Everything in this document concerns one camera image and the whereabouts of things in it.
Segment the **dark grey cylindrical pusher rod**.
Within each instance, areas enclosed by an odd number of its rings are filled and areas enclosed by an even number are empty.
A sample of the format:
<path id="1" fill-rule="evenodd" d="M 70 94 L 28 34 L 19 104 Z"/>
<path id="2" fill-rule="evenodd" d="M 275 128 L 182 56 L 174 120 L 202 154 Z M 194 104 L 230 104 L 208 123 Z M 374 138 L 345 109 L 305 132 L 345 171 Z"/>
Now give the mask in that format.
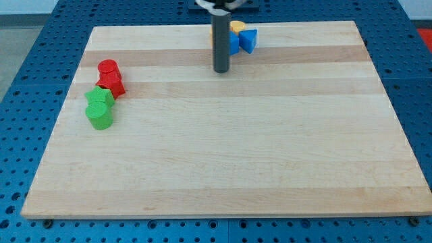
<path id="1" fill-rule="evenodd" d="M 211 10 L 213 70 L 220 74 L 230 68 L 230 21 L 230 12 L 224 9 Z"/>

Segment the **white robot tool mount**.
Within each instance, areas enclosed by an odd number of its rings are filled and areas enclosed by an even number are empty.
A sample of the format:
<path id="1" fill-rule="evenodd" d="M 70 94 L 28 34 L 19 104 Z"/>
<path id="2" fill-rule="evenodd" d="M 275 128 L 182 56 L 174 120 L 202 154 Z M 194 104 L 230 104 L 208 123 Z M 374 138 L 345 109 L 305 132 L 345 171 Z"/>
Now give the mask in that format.
<path id="1" fill-rule="evenodd" d="M 195 3 L 206 10 L 223 9 L 235 10 L 243 5 L 246 0 L 195 0 Z"/>

